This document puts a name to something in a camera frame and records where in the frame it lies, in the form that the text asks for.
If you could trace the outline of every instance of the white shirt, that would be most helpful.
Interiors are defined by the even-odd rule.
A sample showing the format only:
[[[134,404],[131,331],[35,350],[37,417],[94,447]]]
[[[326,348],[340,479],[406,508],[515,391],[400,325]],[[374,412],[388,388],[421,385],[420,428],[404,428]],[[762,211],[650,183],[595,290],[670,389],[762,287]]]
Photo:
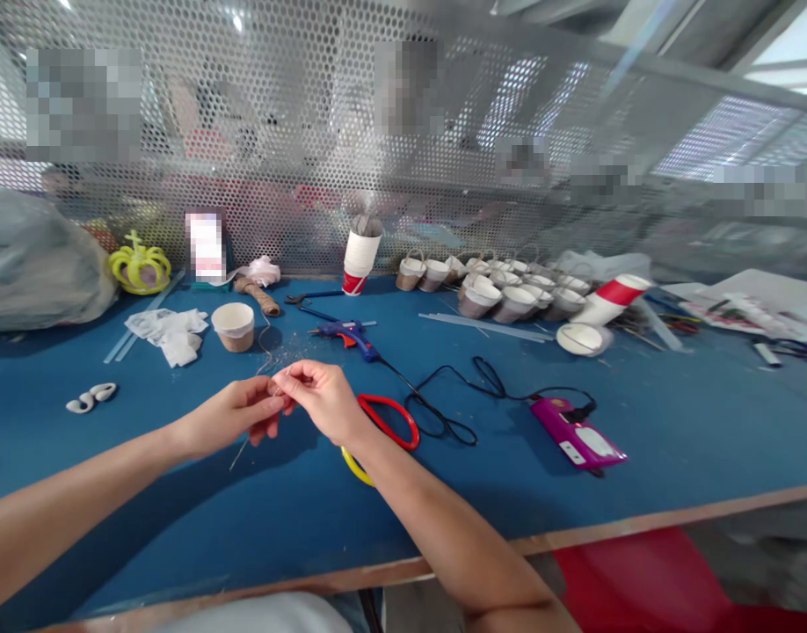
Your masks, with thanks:
[[[275,593],[205,609],[156,633],[353,633],[328,602],[312,593]]]

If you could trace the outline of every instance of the yellow crown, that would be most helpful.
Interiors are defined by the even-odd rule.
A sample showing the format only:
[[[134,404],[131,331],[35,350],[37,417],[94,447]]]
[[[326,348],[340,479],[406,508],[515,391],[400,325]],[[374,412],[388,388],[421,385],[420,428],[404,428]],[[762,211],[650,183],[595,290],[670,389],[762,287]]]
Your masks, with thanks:
[[[108,259],[107,263],[111,267],[113,276],[122,284],[122,289],[132,295],[154,295],[159,293],[169,284],[169,277],[172,274],[172,265],[166,258],[163,249],[152,246],[146,250],[142,245],[142,240],[137,237],[137,232],[132,230],[130,235],[125,236],[131,240],[130,246],[123,246]],[[153,269],[155,278],[148,279],[151,275],[146,273],[147,280],[143,280],[143,273]]]

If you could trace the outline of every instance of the red chair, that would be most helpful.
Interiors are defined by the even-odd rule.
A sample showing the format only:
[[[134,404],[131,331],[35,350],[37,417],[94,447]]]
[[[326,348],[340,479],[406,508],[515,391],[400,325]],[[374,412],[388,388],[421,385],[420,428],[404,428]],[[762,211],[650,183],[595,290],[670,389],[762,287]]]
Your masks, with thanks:
[[[678,527],[554,555],[585,633],[807,633],[807,614],[733,604]]]

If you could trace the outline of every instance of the hand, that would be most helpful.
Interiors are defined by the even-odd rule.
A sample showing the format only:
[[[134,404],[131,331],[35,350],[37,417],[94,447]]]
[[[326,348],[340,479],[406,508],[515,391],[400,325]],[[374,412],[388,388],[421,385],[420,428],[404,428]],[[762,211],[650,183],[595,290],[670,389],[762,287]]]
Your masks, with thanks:
[[[307,410],[318,430],[336,446],[350,449],[356,439],[370,435],[375,429],[337,365],[299,360],[279,371],[272,380],[287,397]]]
[[[277,390],[268,376],[234,381],[167,428],[187,459],[207,457],[230,446],[246,431],[256,447],[266,435],[278,436],[280,411],[289,415],[295,408],[289,396],[275,396]]]

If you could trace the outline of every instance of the pink device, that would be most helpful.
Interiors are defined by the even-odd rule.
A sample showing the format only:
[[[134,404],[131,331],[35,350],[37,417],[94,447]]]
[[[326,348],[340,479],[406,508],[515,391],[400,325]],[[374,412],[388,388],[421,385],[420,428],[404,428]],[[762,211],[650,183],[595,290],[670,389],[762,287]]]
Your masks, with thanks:
[[[628,460],[587,421],[576,424],[565,419],[564,414],[573,409],[573,404],[564,398],[542,398],[530,406],[550,437],[577,468],[595,471]]]

